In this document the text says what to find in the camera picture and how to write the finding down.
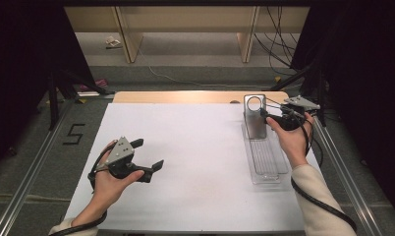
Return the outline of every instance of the floor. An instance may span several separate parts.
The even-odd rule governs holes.
[[[135,63],[128,64],[122,49],[106,49],[108,36],[119,39],[118,33],[78,33],[86,61],[96,79],[106,79],[109,90],[160,90],[160,89],[250,89],[259,90],[275,85],[275,80],[286,78],[292,70],[269,57],[255,41],[249,63],[242,63],[236,36],[232,33],[147,33]],[[258,37],[269,48],[265,35]],[[290,35],[284,38],[289,47],[296,41]],[[274,46],[282,60],[287,60],[283,47]],[[297,94],[296,82],[286,88],[291,96]],[[20,211],[15,215],[9,235],[47,235],[49,228],[61,221],[76,189],[85,159],[95,139],[101,118],[112,99],[87,97],[77,102],[60,103],[62,122],[53,134],[53,143],[45,151],[45,159],[35,173],[36,178]],[[385,198],[361,157],[343,121],[332,110],[326,109],[327,129],[350,173],[371,208],[381,234],[395,235],[395,210]],[[47,96],[40,101],[26,130],[15,144],[16,155],[6,156],[0,162],[0,216],[26,178],[33,161],[40,156],[49,127]],[[83,134],[80,140],[69,132]],[[321,167],[324,178],[343,210],[359,226],[358,235],[367,235],[351,200],[337,177],[335,168],[325,150],[313,146],[317,158],[323,153]],[[123,235],[103,232],[99,235]],[[301,232],[280,235],[304,235]]]

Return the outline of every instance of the clear plastic container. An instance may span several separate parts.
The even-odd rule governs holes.
[[[285,153],[280,147],[277,134],[264,125],[265,139],[250,139],[246,123],[242,125],[247,159],[254,184],[280,183],[280,174],[289,171]]]

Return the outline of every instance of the black cable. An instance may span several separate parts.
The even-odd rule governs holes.
[[[298,41],[295,39],[295,37],[293,36],[293,34],[290,33],[290,35],[292,36],[293,40],[295,40],[296,44],[298,44]]]
[[[268,40],[274,42],[273,39],[271,39],[271,38],[267,35],[267,33],[264,33],[264,35],[265,35],[265,37],[266,37]],[[280,44],[280,43],[278,43],[278,42],[274,42],[274,43],[277,44],[277,45],[279,45],[279,46],[283,46],[283,44]],[[288,46],[288,45],[284,45],[284,46],[287,47],[287,48],[289,48],[289,49],[296,50],[296,48],[294,48],[294,47],[291,47],[291,46]]]
[[[264,49],[266,52],[268,52],[268,54],[272,57],[274,57],[277,61],[280,61],[281,63],[283,63],[285,66],[290,67],[290,64],[288,64],[287,62],[283,61],[283,59],[281,59],[279,56],[277,56],[274,52],[272,52],[270,49],[268,49],[262,42],[261,40],[258,38],[258,36],[256,34],[254,34],[255,39],[258,41],[259,45],[262,47],[262,49]]]
[[[292,186],[295,189],[295,191],[300,194],[304,199],[308,200],[309,202],[313,203],[314,205],[328,211],[329,213],[339,217],[340,219],[344,220],[345,222],[347,222],[355,232],[357,232],[357,224],[354,222],[354,220],[352,220],[352,218],[350,218],[348,215],[346,215],[345,213],[339,211],[338,209],[324,203],[321,202],[317,199],[315,199],[314,197],[310,196],[309,194],[307,194],[305,191],[303,191],[297,184],[296,182],[293,180],[293,178],[291,179],[292,182]]]
[[[97,172],[97,171],[96,171],[96,166],[97,166],[97,164],[99,163],[99,161],[100,161],[100,159],[102,158],[102,156],[103,156],[108,150],[114,148],[115,145],[116,145],[116,142],[115,142],[114,144],[112,144],[112,145],[106,147],[106,149],[105,149],[105,150],[99,155],[99,157],[96,159],[96,161],[94,162],[94,164],[93,164],[93,166],[92,166],[92,168],[91,168],[91,170],[90,170],[90,173],[87,175],[87,178],[89,179],[90,185],[92,186],[93,190],[94,190],[94,177],[95,177],[95,174],[96,174],[96,172]],[[53,234],[50,234],[49,236],[64,236],[64,235],[73,234],[73,233],[76,233],[76,232],[84,231],[84,230],[87,230],[87,229],[89,229],[89,228],[95,227],[95,226],[101,224],[103,221],[105,221],[107,214],[108,214],[108,213],[107,213],[107,210],[106,210],[106,211],[102,214],[102,216],[101,216],[100,218],[96,219],[96,220],[93,221],[93,222],[86,223],[86,224],[81,224],[81,225],[78,225],[78,226],[75,226],[75,227],[71,227],[71,228],[67,228],[67,229],[63,229],[63,230],[60,230],[60,231],[55,232],[55,233],[53,233]]]
[[[307,143],[307,147],[306,147],[306,154],[308,154],[309,152],[309,137],[308,137],[308,133],[306,132],[305,127],[302,125],[302,123],[299,121],[299,119],[297,119],[297,117],[295,117],[295,119],[298,121],[298,123],[300,124],[300,127],[302,128],[302,131],[304,132],[305,135],[305,139],[306,139],[306,143]],[[338,209],[324,203],[321,202],[317,199],[315,199],[314,197],[312,197],[311,195],[309,195],[308,193],[306,193],[305,191],[303,191],[297,184],[296,182],[293,180],[293,178],[291,178],[291,183],[293,188],[295,189],[295,191],[300,194],[303,198],[305,198],[306,200],[308,200],[309,202],[311,202],[312,204],[321,207],[322,209],[328,211],[329,213],[332,213],[333,215],[341,218],[342,220],[344,220],[345,222],[347,222],[353,229],[355,232],[357,232],[357,225],[354,222],[353,219],[351,219],[348,215],[346,215],[345,213],[339,211]]]
[[[283,61],[283,60],[282,60],[280,57],[278,57],[276,54],[274,54],[270,49],[268,49],[268,48],[261,42],[261,40],[259,40],[259,38],[258,38],[258,36],[257,36],[256,34],[254,34],[254,36],[255,36],[255,39],[258,41],[259,45],[262,47],[262,49],[264,49],[264,50],[268,53],[268,62],[269,62],[269,64],[270,64],[271,69],[272,69],[275,73],[280,74],[280,75],[284,75],[284,76],[293,76],[293,75],[290,75],[290,74],[286,74],[286,73],[282,73],[282,72],[276,71],[276,70],[274,69],[274,67],[271,65],[271,56],[274,57],[277,61],[283,63],[284,65],[286,65],[286,66],[289,67],[289,68],[290,68],[290,65],[287,64],[285,61]]]
[[[107,216],[107,210],[102,214],[102,216],[100,218],[96,219],[95,221],[93,221],[91,223],[86,223],[86,224],[71,227],[68,229],[63,229],[61,231],[50,234],[49,236],[63,236],[63,235],[69,235],[69,234],[73,234],[76,232],[87,230],[89,228],[92,228],[92,227],[95,227],[95,226],[101,224],[103,221],[105,221],[106,216]]]

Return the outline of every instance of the sleeve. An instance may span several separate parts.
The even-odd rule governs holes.
[[[292,177],[303,191],[343,212],[327,188],[322,175],[315,168],[308,164],[300,165],[293,170]],[[356,235],[344,220],[312,204],[297,193],[296,198],[302,210],[308,236]]]
[[[74,220],[73,218],[63,220],[63,222],[61,222],[59,225],[56,225],[53,228],[51,228],[50,232],[48,234],[50,235],[52,233],[59,232],[63,229],[71,228],[72,227],[71,223],[73,220]],[[93,227],[93,228],[90,228],[90,229],[87,229],[87,230],[84,230],[81,232],[69,234],[69,235],[72,235],[72,236],[95,236],[97,234],[97,230],[98,230],[97,227]]]

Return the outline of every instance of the white table surface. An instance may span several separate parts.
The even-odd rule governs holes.
[[[252,183],[241,129],[243,111],[242,104],[109,104],[66,217],[75,217],[89,202],[86,176],[100,152],[110,141],[125,136],[130,142],[144,139],[133,163],[150,167],[164,159],[164,166],[151,183],[129,186],[108,210],[100,229],[302,231],[290,172],[280,176],[280,184]],[[308,160],[319,169],[312,151]]]

